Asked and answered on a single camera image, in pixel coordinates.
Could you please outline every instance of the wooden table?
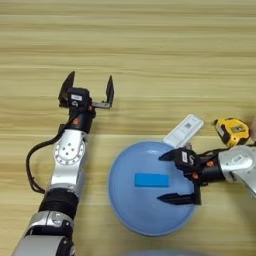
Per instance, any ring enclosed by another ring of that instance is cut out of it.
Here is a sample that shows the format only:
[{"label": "wooden table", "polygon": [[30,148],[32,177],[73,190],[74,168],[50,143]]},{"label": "wooden table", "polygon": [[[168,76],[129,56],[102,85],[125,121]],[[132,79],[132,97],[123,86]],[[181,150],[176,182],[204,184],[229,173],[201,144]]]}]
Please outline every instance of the wooden table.
[{"label": "wooden table", "polygon": [[[186,0],[3,0],[0,2],[0,255],[10,255],[42,196],[25,175],[25,157],[51,138],[67,111],[60,86],[72,70],[76,85],[105,97],[113,75],[111,111],[98,111],[89,144],[85,193],[74,241],[78,255],[118,256],[142,249],[190,249],[210,255],[256,254],[256,201],[240,185],[202,189],[203,205],[182,230],[159,238],[123,227],[107,198],[117,154],[134,142],[161,139],[187,114],[206,122],[193,139],[198,152],[223,146],[211,122],[250,122],[256,106],[256,2]],[[46,186],[52,148],[33,157]]]}]

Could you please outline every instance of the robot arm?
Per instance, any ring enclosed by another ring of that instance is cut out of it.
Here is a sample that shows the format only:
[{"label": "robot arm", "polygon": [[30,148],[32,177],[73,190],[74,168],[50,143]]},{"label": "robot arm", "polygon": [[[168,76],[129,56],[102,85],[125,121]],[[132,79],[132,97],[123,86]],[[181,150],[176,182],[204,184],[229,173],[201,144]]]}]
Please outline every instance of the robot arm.
[{"label": "robot arm", "polygon": [[159,160],[174,161],[176,167],[194,184],[193,194],[165,194],[158,197],[165,203],[201,204],[200,187],[220,181],[245,184],[256,197],[256,151],[253,147],[236,146],[201,155],[179,148],[165,153]]},{"label": "robot arm", "polygon": [[87,138],[96,115],[95,108],[112,106],[114,88],[110,77],[107,101],[94,103],[88,90],[72,87],[73,81],[74,72],[63,83],[59,96],[60,106],[69,108],[72,122],[55,143],[53,175],[39,210],[32,216],[13,256],[75,255],[72,234],[84,185]]}]

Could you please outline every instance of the blue block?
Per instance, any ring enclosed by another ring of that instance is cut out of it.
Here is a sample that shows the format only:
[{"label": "blue block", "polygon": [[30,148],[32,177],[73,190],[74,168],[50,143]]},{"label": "blue block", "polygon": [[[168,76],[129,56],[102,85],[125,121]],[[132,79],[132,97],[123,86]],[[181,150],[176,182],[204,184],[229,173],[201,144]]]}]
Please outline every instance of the blue block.
[{"label": "blue block", "polygon": [[169,187],[169,176],[163,174],[152,173],[136,173],[134,180],[135,187]]}]

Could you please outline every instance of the white remote control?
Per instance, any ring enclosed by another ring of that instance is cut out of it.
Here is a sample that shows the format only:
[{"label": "white remote control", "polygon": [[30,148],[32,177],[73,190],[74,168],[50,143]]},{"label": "white remote control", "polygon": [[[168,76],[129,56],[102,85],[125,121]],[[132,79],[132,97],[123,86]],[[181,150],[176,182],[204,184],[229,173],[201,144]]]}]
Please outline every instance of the white remote control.
[{"label": "white remote control", "polygon": [[184,147],[203,125],[204,121],[202,119],[189,114],[163,141],[174,148]]}]

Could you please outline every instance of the yellow tape measure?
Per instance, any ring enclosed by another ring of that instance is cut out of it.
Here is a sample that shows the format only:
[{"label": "yellow tape measure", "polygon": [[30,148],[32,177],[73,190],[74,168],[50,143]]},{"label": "yellow tape measure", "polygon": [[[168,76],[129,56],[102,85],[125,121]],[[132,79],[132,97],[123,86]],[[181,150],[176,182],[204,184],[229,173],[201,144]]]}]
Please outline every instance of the yellow tape measure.
[{"label": "yellow tape measure", "polygon": [[219,118],[214,121],[217,133],[224,144],[231,148],[243,145],[250,138],[249,126],[236,118]]}]

